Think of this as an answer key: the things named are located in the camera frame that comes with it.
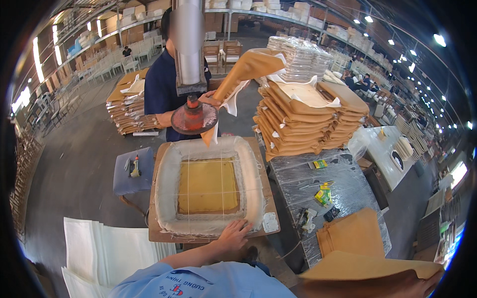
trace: hand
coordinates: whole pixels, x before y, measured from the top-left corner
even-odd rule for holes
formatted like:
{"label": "hand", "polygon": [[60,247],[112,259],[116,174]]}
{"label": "hand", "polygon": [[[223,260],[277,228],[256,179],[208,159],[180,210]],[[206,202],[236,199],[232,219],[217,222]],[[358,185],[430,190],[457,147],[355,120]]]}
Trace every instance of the hand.
{"label": "hand", "polygon": [[209,104],[213,105],[218,110],[220,108],[220,105],[222,104],[222,102],[212,98],[212,95],[214,95],[215,91],[216,90],[212,90],[212,91],[209,91],[207,93],[202,94],[199,97],[198,100],[200,102],[203,102],[203,103],[209,103]]}
{"label": "hand", "polygon": [[253,224],[244,227],[246,223],[246,219],[229,222],[217,240],[224,251],[239,250],[247,243],[248,240],[243,237],[252,229]]}

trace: tan upholstery fabric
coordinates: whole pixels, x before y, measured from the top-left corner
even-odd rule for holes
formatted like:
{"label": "tan upholstery fabric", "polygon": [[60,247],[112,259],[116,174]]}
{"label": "tan upholstery fabric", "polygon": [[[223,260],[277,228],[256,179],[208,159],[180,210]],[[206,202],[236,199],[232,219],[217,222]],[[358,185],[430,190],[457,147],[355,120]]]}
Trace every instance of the tan upholstery fabric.
{"label": "tan upholstery fabric", "polygon": [[[251,49],[246,51],[232,67],[222,84],[220,84],[213,98],[223,102],[240,82],[266,76],[285,68],[283,61],[278,57],[274,57],[278,53],[278,51],[270,49]],[[214,129],[200,135],[205,144],[209,146],[210,140],[214,135]]]}

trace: table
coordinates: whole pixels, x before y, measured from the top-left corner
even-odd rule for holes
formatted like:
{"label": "table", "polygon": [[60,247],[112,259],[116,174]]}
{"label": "table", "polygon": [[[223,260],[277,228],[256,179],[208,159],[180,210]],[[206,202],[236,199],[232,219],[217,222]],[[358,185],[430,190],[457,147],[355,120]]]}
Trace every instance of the table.
{"label": "table", "polygon": [[[252,148],[252,151],[255,155],[255,159],[261,165],[261,167],[259,168],[259,174],[260,174],[260,180],[262,182],[262,191],[263,191],[263,196],[265,198],[265,204],[266,204],[265,205],[265,213],[274,213],[275,217],[278,221],[277,208],[275,207],[275,202],[273,201],[273,195],[272,195],[272,192],[271,192],[270,183],[268,181],[268,176],[267,176],[267,173],[265,171],[265,165],[263,164],[259,144],[257,143],[257,141],[255,140],[254,137],[244,137],[243,139],[249,143],[249,145]],[[157,150],[156,163],[154,165],[154,176],[153,176],[153,180],[152,180],[153,182],[152,182],[152,187],[151,187],[151,197],[150,197],[150,200],[149,200],[149,218],[148,218],[149,241],[152,241],[152,242],[175,242],[175,243],[207,243],[207,242],[212,242],[213,240],[217,240],[217,238],[177,237],[177,236],[174,236],[170,233],[161,233],[161,227],[159,226],[159,223],[157,221],[157,216],[156,216],[156,205],[154,203],[154,196],[155,196],[155,193],[156,193],[156,174],[157,174],[157,169],[159,167],[159,164],[161,163],[161,159],[164,155],[164,152],[170,146],[170,144],[171,144],[170,142],[169,143],[164,143]],[[278,233],[279,231],[280,231],[280,222],[278,222],[278,230],[266,233],[263,230],[263,226],[262,226],[262,229],[260,231],[252,233],[250,235],[247,235],[245,238],[251,238],[251,237],[258,237],[258,236],[274,234],[274,233]]]}
{"label": "table", "polygon": [[[261,134],[256,133],[255,137],[259,145],[265,148]],[[328,164],[326,168],[310,169],[308,162],[321,159]],[[387,254],[391,250],[391,240],[381,210],[363,172],[348,149],[323,150],[319,155],[308,153],[297,156],[277,156],[269,161],[268,165],[274,172],[275,181],[285,200],[293,226],[296,226],[300,212],[304,208],[311,208],[319,212],[313,219],[316,229],[323,227],[322,214],[327,210],[324,210],[314,198],[320,187],[313,185],[334,181],[330,188],[332,201],[340,209],[338,217],[370,207],[378,216],[384,252]],[[311,268],[322,259],[316,230],[304,235],[301,241],[305,261]]]}
{"label": "table", "polygon": [[[387,135],[384,141],[378,138],[378,133],[381,131],[381,128]],[[410,157],[404,161],[404,170],[401,171],[391,159],[394,143],[397,142],[397,139],[402,133],[396,126],[365,128],[365,131],[369,134],[369,139],[371,139],[367,152],[381,171],[389,189],[393,191],[414,164],[414,160]]]}

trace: white foam padding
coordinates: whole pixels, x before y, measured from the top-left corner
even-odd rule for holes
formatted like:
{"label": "white foam padding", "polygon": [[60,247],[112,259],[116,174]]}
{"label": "white foam padding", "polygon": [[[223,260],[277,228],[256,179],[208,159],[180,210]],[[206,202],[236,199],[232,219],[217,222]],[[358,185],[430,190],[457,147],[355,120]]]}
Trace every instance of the white foam padding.
{"label": "white foam padding", "polygon": [[[181,163],[188,160],[234,157],[235,178],[240,191],[239,210],[233,214],[179,214],[177,199]],[[253,223],[251,232],[261,229],[265,199],[258,161],[248,144],[239,136],[223,136],[207,147],[201,139],[173,142],[164,152],[156,177],[156,214],[163,233],[183,236],[219,236],[232,220]]]}

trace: stack of cushions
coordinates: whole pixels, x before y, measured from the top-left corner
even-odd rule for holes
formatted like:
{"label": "stack of cushions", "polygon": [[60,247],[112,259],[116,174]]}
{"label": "stack of cushions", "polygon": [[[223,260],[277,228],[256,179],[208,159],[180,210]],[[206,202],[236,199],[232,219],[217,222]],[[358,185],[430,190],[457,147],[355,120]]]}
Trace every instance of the stack of cushions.
{"label": "stack of cushions", "polygon": [[363,208],[331,222],[324,222],[316,232],[321,256],[334,250],[370,257],[385,257],[376,212]]}
{"label": "stack of cushions", "polygon": [[[369,112],[366,103],[347,86],[320,82],[322,92],[301,87],[296,91],[301,92],[299,101],[291,98],[286,84],[268,81],[268,85],[259,90],[263,100],[253,117],[258,124],[256,131],[265,141],[267,161],[275,156],[319,154],[322,149],[343,147]],[[331,103],[336,97],[341,107],[313,107]]]}
{"label": "stack of cushions", "polygon": [[160,128],[155,115],[144,115],[144,81],[147,70],[148,68],[126,74],[106,100],[106,108],[119,134]]}

